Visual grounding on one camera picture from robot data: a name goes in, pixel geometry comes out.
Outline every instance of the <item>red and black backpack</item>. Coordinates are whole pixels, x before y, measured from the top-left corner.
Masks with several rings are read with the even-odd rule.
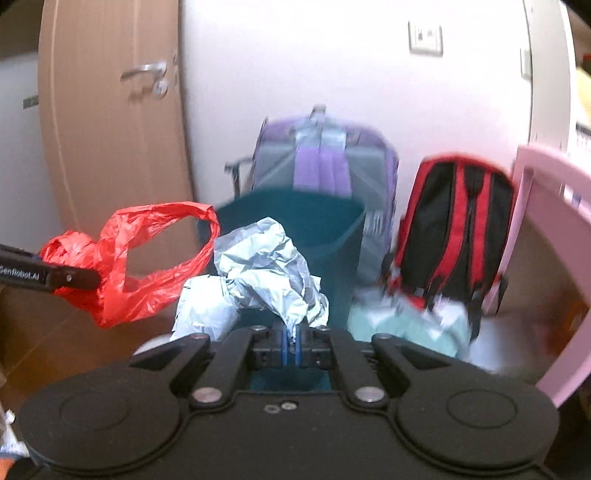
[[[396,286],[425,306],[438,294],[463,302],[475,338],[484,296],[501,281],[516,196],[509,177],[489,162],[466,154],[425,159],[400,221]],[[505,289],[502,279],[499,299]]]

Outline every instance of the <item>wooden floor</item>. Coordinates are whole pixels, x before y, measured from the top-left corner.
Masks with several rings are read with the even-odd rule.
[[[146,340],[169,332],[167,314],[98,328],[84,312],[47,293],[5,288],[0,293],[0,388],[4,409],[18,411],[41,387],[130,356]]]

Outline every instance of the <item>door handle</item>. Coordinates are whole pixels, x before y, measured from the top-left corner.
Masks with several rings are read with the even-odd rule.
[[[126,70],[121,74],[121,81],[135,77],[136,75],[149,73],[154,78],[154,85],[152,86],[152,93],[159,97],[163,97],[168,92],[168,81],[164,78],[166,75],[167,65],[165,61],[158,61],[156,63],[147,63],[139,65],[131,70]]]

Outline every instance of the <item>backpack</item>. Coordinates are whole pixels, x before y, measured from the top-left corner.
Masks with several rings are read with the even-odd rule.
[[[499,168],[466,154],[425,159],[400,221],[391,280],[428,306],[441,294],[467,306],[472,338],[478,335],[482,301],[498,277],[517,191]]]
[[[289,187],[353,197],[365,205],[365,225],[357,282],[375,284],[392,243],[392,217],[398,157],[372,129],[344,125],[317,105],[309,117],[265,120],[252,159],[226,165],[235,195],[240,194],[239,166],[252,161],[251,190]]]

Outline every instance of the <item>wooden door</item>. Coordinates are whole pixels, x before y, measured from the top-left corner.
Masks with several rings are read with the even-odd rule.
[[[38,85],[46,159],[67,229],[97,238],[114,211],[191,200],[178,85],[178,0],[46,0]],[[155,78],[122,73],[166,63]],[[197,251],[194,222],[130,256],[129,270],[168,268]]]

